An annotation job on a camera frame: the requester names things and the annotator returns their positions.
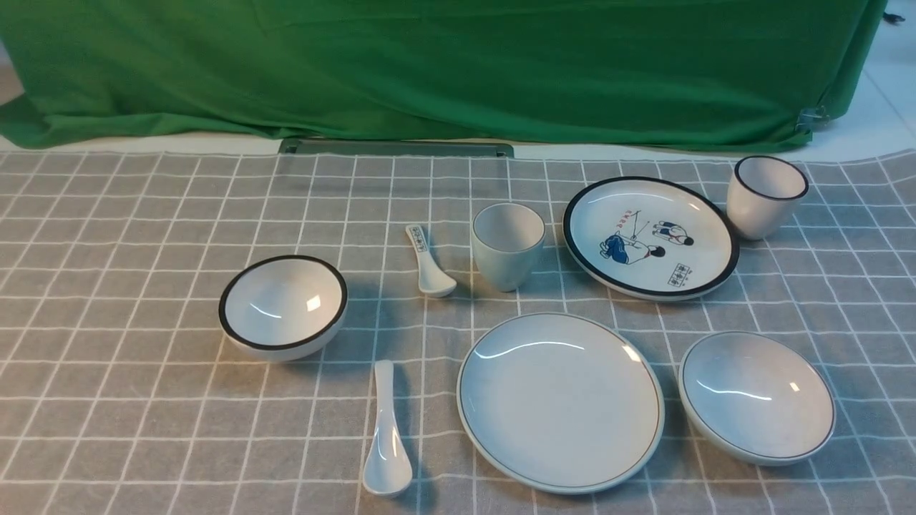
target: plate rim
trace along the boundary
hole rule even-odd
[[[602,186],[605,186],[606,184],[610,184],[613,182],[621,182],[621,181],[647,181],[647,182],[656,182],[656,183],[664,184],[666,186],[671,186],[675,189],[681,190],[682,192],[686,192],[687,194],[691,195],[692,197],[699,199],[704,204],[706,204],[707,207],[712,209],[713,213],[719,217],[719,220],[722,222],[722,225],[725,227],[725,230],[728,233],[729,242],[731,243],[731,251],[728,257],[728,262],[725,264],[725,268],[722,270],[722,272],[719,273],[719,275],[716,276],[714,279],[709,280],[708,282],[705,282],[703,285],[690,288],[689,290],[683,290],[683,291],[648,290],[645,288],[640,288],[638,286],[633,286],[631,284],[626,284],[625,282],[620,281],[618,279],[614,279],[610,277],[609,275],[605,274],[604,272],[602,272],[601,270],[599,270],[598,267],[596,267],[588,259],[586,259],[585,255],[583,255],[582,251],[579,250],[579,247],[576,245],[575,241],[573,240],[572,232],[570,231],[571,226],[572,226],[571,220],[573,217],[573,211],[575,210],[576,206],[579,204],[579,201],[581,201],[582,198],[588,192],[598,189]],[[676,184],[671,181],[665,181],[664,179],[656,179],[654,177],[612,177],[610,179],[604,179],[602,181],[598,181],[593,184],[589,184],[588,186],[582,188],[578,193],[575,194],[575,196],[569,201],[569,203],[566,204],[566,210],[563,212],[563,239],[566,241],[566,248],[569,249],[570,253],[575,258],[576,263],[578,263],[581,267],[585,268],[586,271],[589,271],[595,274],[597,277],[602,278],[606,280],[607,282],[616,285],[618,288],[634,291],[635,293],[640,293],[642,295],[652,295],[655,297],[666,297],[666,298],[701,295],[706,291],[709,291],[715,287],[718,287],[719,285],[724,283],[726,280],[728,280],[728,278],[731,277],[732,273],[735,272],[735,267],[737,266],[737,263],[738,263],[738,256],[741,254],[741,249],[740,249],[740,245],[738,244],[738,239],[735,233],[735,229],[732,227],[731,223],[728,221],[728,218],[725,217],[725,214],[722,213],[722,210],[720,210],[718,206],[710,202],[709,199],[703,197],[701,194],[694,192],[693,190],[690,190],[689,188],[685,188],[681,186],[680,184]]]
[[[637,353],[639,358],[641,359],[640,363],[646,369],[646,372],[649,374],[649,379],[651,380],[652,386],[655,389],[655,401],[656,401],[658,419],[656,420],[655,434],[652,437],[652,440],[649,443],[649,446],[646,448],[642,456],[639,458],[639,460],[634,465],[632,465],[630,468],[628,468],[623,473],[618,474],[614,477],[611,477],[607,479],[606,481],[602,481],[600,483],[594,483],[590,485],[584,485],[580,487],[563,487],[563,486],[558,486],[558,485],[551,485],[549,483],[542,483],[535,479],[531,479],[530,477],[526,477],[523,474],[519,473],[518,471],[515,471],[509,468],[508,466],[505,466],[498,459],[496,459],[495,456],[490,454],[490,452],[484,447],[483,444],[480,443],[480,441],[474,435],[474,431],[471,430],[470,424],[467,421],[467,417],[464,414],[464,405],[462,403],[462,383],[463,383],[463,377],[464,377],[464,369],[467,366],[467,363],[471,357],[471,354],[474,353],[474,350],[477,348],[477,346],[480,345],[480,343],[484,341],[484,339],[487,336],[489,336],[492,332],[494,332],[498,327],[501,327],[507,323],[516,321],[518,319],[527,318],[531,316],[543,316],[543,315],[560,315],[560,316],[574,318],[582,322],[596,325],[600,329],[607,331],[612,336],[630,345],[630,348],[632,348]],[[512,479],[515,479],[516,481],[518,481],[519,483],[523,485],[526,485],[528,487],[532,487],[532,488],[535,488],[541,491],[545,491],[545,492],[549,492],[553,494],[561,494],[561,495],[577,495],[577,494],[593,493],[593,492],[605,490],[611,487],[615,487],[627,481],[628,479],[633,477],[637,472],[639,472],[639,470],[641,470],[644,466],[646,466],[646,464],[649,462],[651,457],[655,454],[655,451],[658,449],[659,443],[661,442],[661,436],[662,436],[662,433],[664,432],[664,427],[665,427],[664,394],[661,391],[661,384],[659,383],[659,378],[655,375],[655,371],[652,369],[652,366],[649,365],[649,362],[646,360],[646,357],[643,356],[641,352],[639,352],[639,349],[636,348],[632,342],[627,340],[622,335],[618,334],[616,331],[607,327],[606,325],[595,322],[594,320],[589,320],[582,316],[569,314],[565,312],[536,312],[536,313],[522,314],[522,315],[518,315],[512,318],[509,318],[508,320],[505,320],[501,323],[498,323],[497,325],[493,326],[488,331],[486,331],[486,333],[480,336],[480,338],[478,338],[477,341],[475,341],[474,344],[471,345],[471,348],[464,355],[464,359],[462,360],[461,367],[458,369],[458,381],[455,386],[455,403],[457,404],[457,408],[458,408],[458,418],[461,419],[461,424],[464,427],[464,433],[467,434],[468,438],[471,440],[471,443],[474,444],[474,448],[477,450],[477,452],[480,453],[484,457],[484,459],[486,459],[486,461],[490,463],[490,465],[496,467],[500,472],[502,472],[503,474],[506,474],[507,476],[511,477]]]
[[[731,442],[730,440],[725,439],[724,436],[722,436],[721,434],[719,434],[718,431],[713,429],[713,426],[709,425],[709,422],[707,422],[706,419],[703,417],[703,415],[701,415],[700,412],[694,407],[693,401],[690,398],[690,393],[687,391],[687,385],[685,382],[686,381],[685,376],[687,373],[687,359],[690,357],[690,354],[691,352],[693,352],[693,349],[695,349],[699,344],[702,344],[703,342],[707,340],[711,340],[713,338],[722,336],[724,334],[750,334],[752,336],[758,336],[766,340],[770,340],[770,342],[773,342],[777,345],[782,345],[784,348],[789,349],[795,356],[797,356],[801,361],[806,363],[808,367],[810,367],[811,370],[814,371],[814,374],[817,376],[817,378],[821,380],[821,384],[823,384],[823,388],[827,390],[827,397],[830,400],[830,417],[831,417],[830,418],[830,429],[827,430],[827,433],[824,435],[821,442],[819,442],[817,445],[815,445],[811,449],[801,454],[798,454],[798,455],[791,455],[791,456],[762,455],[761,453],[755,453],[754,451],[750,451],[742,447],[741,445],[735,444]],[[690,409],[694,413],[696,413],[697,419],[699,419],[703,423],[703,425],[706,427],[706,429],[708,429],[712,434],[714,434],[720,441],[725,442],[726,444],[728,444],[731,447],[734,447],[735,449],[738,449],[742,453],[747,453],[748,455],[754,456],[756,458],[762,458],[766,460],[776,460],[776,461],[788,461],[788,462],[794,462],[794,461],[804,459],[818,452],[819,450],[821,450],[822,447],[827,445],[827,442],[830,441],[830,438],[834,435],[834,431],[836,430],[836,399],[834,398],[834,393],[830,390],[830,385],[827,383],[827,380],[823,377],[821,372],[817,368],[815,368],[814,365],[812,365],[810,361],[805,359],[805,357],[802,356],[802,354],[798,352],[797,350],[791,348],[788,345],[783,344],[779,340],[775,340],[773,338],[770,338],[760,333],[753,333],[751,331],[719,331],[717,333],[707,334],[706,336],[693,342],[691,346],[687,347],[687,350],[684,352],[684,356],[681,358],[681,368],[680,370],[678,370],[677,380],[678,380],[678,391],[681,394],[680,396],[681,403],[684,405],[684,408]]]

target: white spoon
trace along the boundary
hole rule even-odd
[[[400,440],[395,420],[395,366],[376,361],[376,431],[363,467],[363,487],[371,494],[395,497],[410,486],[413,467]]]
[[[430,297],[444,297],[454,291],[458,285],[455,279],[452,279],[436,264],[432,258],[430,246],[426,243],[426,236],[423,235],[423,229],[417,224],[407,226],[407,236],[413,243],[413,249],[417,252],[417,266],[420,268],[419,284],[420,291]]]

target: white cup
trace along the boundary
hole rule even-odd
[[[512,291],[531,275],[544,247],[544,221],[529,207],[495,203],[474,217],[471,249],[487,282]]]
[[[808,192],[808,178],[795,165],[749,156],[735,165],[725,210],[738,234],[758,240],[782,227]]]

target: illustrated figure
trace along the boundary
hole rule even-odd
[[[658,222],[652,226],[652,235],[672,242],[674,245],[693,245],[693,238],[687,236],[683,227],[673,222]]]
[[[604,259],[613,259],[617,263],[632,265],[637,261],[653,256],[661,258],[665,255],[665,249],[657,245],[646,245],[637,240],[637,235],[649,223],[646,222],[642,228],[636,230],[636,221],[639,217],[639,211],[633,214],[633,233],[630,236],[620,234],[620,231],[613,233],[605,241],[601,242],[601,257]]]

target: decorated plate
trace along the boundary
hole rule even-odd
[[[576,262],[609,288],[651,301],[682,301],[722,285],[738,243],[714,204],[648,177],[596,182],[563,217]]]

